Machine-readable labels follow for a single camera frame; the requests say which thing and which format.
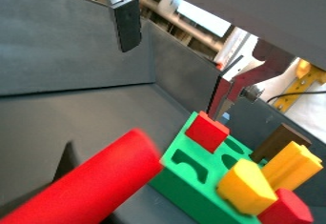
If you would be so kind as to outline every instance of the red cylinder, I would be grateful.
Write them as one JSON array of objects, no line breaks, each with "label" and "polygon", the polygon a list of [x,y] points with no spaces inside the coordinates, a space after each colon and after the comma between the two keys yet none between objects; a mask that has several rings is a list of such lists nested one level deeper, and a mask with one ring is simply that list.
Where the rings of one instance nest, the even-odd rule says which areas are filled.
[{"label": "red cylinder", "polygon": [[149,138],[130,130],[0,223],[98,223],[160,170]]}]

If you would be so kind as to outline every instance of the red block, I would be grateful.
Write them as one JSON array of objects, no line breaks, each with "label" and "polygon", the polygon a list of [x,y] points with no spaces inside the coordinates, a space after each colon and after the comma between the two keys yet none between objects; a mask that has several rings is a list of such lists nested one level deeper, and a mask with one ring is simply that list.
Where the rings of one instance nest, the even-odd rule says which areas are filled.
[{"label": "red block", "polygon": [[160,172],[158,158],[145,134],[129,131],[0,223],[98,223]]},{"label": "red block", "polygon": [[312,223],[308,206],[296,194],[285,189],[276,190],[277,201],[257,215],[261,224]]},{"label": "red block", "polygon": [[210,153],[214,152],[228,134],[229,129],[217,121],[212,121],[204,112],[198,112],[185,131],[185,135]]}]

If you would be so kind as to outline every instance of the green block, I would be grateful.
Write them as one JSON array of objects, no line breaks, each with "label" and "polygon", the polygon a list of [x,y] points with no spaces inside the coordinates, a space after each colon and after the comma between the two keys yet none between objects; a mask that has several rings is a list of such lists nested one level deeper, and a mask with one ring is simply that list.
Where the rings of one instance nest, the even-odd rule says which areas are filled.
[{"label": "green block", "polygon": [[150,186],[202,224],[259,223],[253,215],[241,214],[217,195],[217,182],[240,158],[252,152],[230,136],[210,154],[184,134],[196,113],[190,114],[161,157],[165,168]]}]

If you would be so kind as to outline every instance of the hole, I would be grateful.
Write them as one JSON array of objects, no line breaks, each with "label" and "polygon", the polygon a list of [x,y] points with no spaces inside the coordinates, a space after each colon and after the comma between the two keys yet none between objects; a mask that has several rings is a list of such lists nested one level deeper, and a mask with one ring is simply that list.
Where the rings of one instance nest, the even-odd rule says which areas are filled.
[{"label": "hole", "polygon": [[224,143],[226,144],[226,146],[236,152],[243,154],[244,152],[241,151],[240,147],[230,141],[230,140],[225,140]]},{"label": "hole", "polygon": [[233,164],[237,162],[237,160],[232,158],[228,154],[221,155],[221,161],[226,169],[230,169]]},{"label": "hole", "polygon": [[176,163],[176,164],[180,164],[180,163],[185,163],[196,172],[196,175],[197,175],[197,179],[201,183],[205,182],[206,180],[206,175],[208,175],[208,170],[205,167],[202,167],[200,165],[200,163],[193,160],[186,154],[185,152],[182,152],[181,150],[176,150],[173,156],[172,156],[172,161]]}]

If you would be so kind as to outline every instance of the red cube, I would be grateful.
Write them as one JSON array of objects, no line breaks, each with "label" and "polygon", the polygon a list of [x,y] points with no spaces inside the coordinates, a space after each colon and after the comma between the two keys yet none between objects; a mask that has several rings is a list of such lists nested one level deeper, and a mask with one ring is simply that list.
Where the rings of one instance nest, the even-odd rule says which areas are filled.
[{"label": "red cube", "polygon": [[312,223],[308,206],[296,194],[285,189],[276,190],[277,201],[257,215],[261,224]]},{"label": "red cube", "polygon": [[229,129],[217,121],[212,121],[204,112],[198,112],[185,131],[185,135],[210,153],[214,152],[228,134]]}]

